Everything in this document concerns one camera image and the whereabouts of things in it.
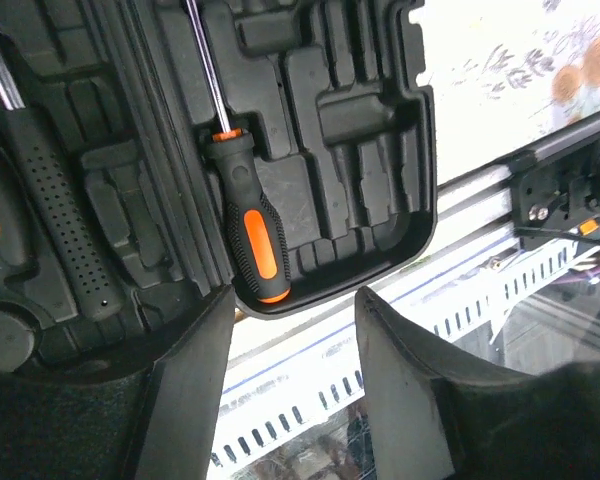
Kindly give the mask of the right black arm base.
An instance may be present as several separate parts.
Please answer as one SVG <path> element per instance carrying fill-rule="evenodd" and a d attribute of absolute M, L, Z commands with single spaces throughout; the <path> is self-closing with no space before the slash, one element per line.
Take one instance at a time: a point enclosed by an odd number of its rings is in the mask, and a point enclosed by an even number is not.
<path fill-rule="evenodd" d="M 512 220 L 526 251 L 553 239 L 600 245 L 600 139 L 513 175 Z"/>

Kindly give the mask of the black plastic tool case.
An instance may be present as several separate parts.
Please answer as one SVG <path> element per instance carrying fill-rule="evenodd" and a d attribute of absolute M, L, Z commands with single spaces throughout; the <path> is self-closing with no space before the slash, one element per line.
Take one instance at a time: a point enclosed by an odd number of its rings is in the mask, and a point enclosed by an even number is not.
<path fill-rule="evenodd" d="M 149 335 L 229 286 L 274 320 L 418 258 L 436 226 L 433 93 L 413 1 L 201 1 L 232 125 L 285 231 L 291 289 L 256 299 L 228 241 L 219 128 L 182 1 L 0 1 L 0 50 L 67 156 L 124 304 L 77 306 L 5 131 L 32 256 L 0 256 L 0 314 L 32 338 L 27 369 L 80 364 Z"/>

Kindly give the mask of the orange handled pliers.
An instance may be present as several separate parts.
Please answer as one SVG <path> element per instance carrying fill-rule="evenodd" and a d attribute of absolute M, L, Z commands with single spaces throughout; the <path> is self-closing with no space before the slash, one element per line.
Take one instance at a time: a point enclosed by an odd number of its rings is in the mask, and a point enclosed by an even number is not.
<path fill-rule="evenodd" d="M 8 159 L 0 151 L 0 256 L 13 267 L 32 256 L 30 222 L 20 185 Z"/>

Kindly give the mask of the small claw hammer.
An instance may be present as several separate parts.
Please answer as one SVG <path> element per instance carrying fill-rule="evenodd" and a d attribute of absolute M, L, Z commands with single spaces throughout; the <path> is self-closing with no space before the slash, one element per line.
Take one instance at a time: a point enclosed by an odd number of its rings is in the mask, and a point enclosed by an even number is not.
<path fill-rule="evenodd" d="M 0 100 L 18 168 L 53 241 L 80 313 L 93 321 L 116 314 L 124 304 L 124 292 L 87 219 L 67 156 L 40 111 L 25 103 L 1 50 Z"/>

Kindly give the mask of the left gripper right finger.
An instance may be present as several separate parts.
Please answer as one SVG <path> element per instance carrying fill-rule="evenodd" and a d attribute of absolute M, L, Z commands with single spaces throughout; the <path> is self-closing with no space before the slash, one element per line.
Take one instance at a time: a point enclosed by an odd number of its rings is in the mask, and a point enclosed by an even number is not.
<path fill-rule="evenodd" d="M 354 314 L 380 478 L 600 479 L 600 361 L 502 367 L 366 287 Z"/>

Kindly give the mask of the black handled screwdriver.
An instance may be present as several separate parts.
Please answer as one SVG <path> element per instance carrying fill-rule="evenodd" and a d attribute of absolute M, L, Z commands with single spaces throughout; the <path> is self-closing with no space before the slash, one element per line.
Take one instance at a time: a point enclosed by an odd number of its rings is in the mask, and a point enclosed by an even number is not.
<path fill-rule="evenodd" d="M 258 177 L 253 136 L 230 122 L 197 4 L 188 1 L 186 5 L 219 121 L 207 156 L 214 162 L 224 189 L 228 241 L 256 299 L 265 304 L 277 303 L 291 289 L 284 228 Z"/>

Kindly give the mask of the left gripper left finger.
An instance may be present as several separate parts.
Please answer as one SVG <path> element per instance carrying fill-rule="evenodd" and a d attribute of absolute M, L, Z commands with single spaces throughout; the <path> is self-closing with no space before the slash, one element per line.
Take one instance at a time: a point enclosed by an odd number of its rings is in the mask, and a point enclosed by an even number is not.
<path fill-rule="evenodd" d="M 72 370 L 0 373 L 0 479 L 202 479 L 234 325 L 225 286 Z"/>

